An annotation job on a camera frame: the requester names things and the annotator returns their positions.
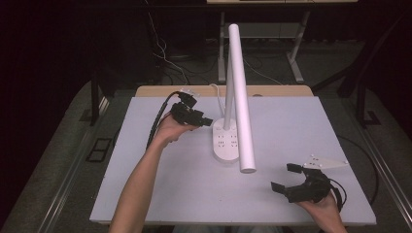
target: wooden edge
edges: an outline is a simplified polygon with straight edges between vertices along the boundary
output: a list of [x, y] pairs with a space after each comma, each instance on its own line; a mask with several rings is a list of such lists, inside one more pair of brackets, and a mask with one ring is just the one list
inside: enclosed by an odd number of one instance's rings
[[[173, 91], [186, 89], [200, 96], [225, 96], [225, 85], [142, 85], [136, 91], [136, 97], [168, 96]], [[249, 96], [313, 96], [307, 85], [247, 85]]]

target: forearm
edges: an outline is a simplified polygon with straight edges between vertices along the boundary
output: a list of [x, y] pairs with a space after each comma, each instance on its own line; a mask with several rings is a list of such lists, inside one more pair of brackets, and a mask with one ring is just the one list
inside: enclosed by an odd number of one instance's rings
[[164, 143], [154, 139], [134, 168], [121, 193], [110, 232], [141, 232], [155, 186]]

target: white surface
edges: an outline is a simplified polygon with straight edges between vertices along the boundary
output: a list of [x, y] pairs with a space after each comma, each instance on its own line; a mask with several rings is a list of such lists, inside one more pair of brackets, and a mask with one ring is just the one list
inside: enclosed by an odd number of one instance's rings
[[311, 169], [330, 169], [330, 168], [338, 168], [338, 167], [345, 167], [349, 166], [349, 162], [330, 159], [325, 157], [318, 157], [315, 155], [311, 155], [308, 157], [306, 162], [303, 164], [304, 168], [311, 168]]
[[[142, 156], [160, 97], [133, 98], [90, 219], [110, 223], [121, 190]], [[196, 110], [221, 118], [216, 97], [199, 97]], [[270, 182], [302, 184], [304, 176], [287, 171], [310, 154], [346, 160], [317, 97], [250, 97], [258, 170], [239, 173], [239, 164], [214, 158], [212, 128], [202, 127], [170, 144], [161, 157], [147, 223], [313, 224], [311, 217], [271, 190]], [[348, 225], [375, 224], [376, 218], [350, 166], [327, 169], [348, 193], [342, 218]]]

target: lamp base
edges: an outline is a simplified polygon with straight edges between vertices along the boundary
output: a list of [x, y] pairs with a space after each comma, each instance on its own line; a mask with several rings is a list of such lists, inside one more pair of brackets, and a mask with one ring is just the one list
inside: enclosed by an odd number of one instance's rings
[[227, 130], [223, 129], [224, 118], [220, 118], [213, 124], [213, 150], [215, 157], [221, 163], [235, 163], [239, 160], [237, 143], [236, 120], [230, 120]]

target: black device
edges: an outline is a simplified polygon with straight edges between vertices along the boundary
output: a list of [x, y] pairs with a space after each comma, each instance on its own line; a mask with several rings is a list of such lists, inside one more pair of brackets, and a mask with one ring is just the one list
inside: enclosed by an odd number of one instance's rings
[[303, 184], [285, 187], [278, 183], [271, 183], [272, 190], [277, 193], [284, 194], [290, 203], [302, 202], [302, 201], [314, 201], [320, 202], [327, 197], [332, 189], [335, 197], [338, 209], [342, 208], [342, 197], [339, 190], [330, 183], [330, 179], [318, 169], [304, 168], [297, 164], [288, 163], [288, 171], [295, 173], [302, 173], [305, 175], [306, 180]]
[[211, 119], [203, 117], [202, 112], [193, 109], [193, 106], [197, 103], [197, 101], [193, 98], [192, 95], [182, 91], [174, 91], [166, 98], [159, 112], [157, 113], [157, 116], [154, 120], [154, 125], [151, 129], [151, 134], [149, 135], [149, 140], [146, 145], [146, 148], [148, 148], [149, 144], [152, 142], [152, 139], [155, 135], [155, 132], [160, 121], [160, 117], [163, 115], [163, 112], [166, 109], [167, 102], [175, 94], [178, 94], [179, 98], [181, 99], [181, 102], [173, 104], [172, 109], [170, 110], [170, 114], [177, 122], [181, 124], [186, 123], [195, 126], [210, 126], [212, 124]]
[[170, 113], [172, 117], [181, 124], [187, 123], [196, 126], [210, 126], [212, 124], [212, 120], [203, 117], [202, 112], [189, 108], [182, 102], [174, 104]]

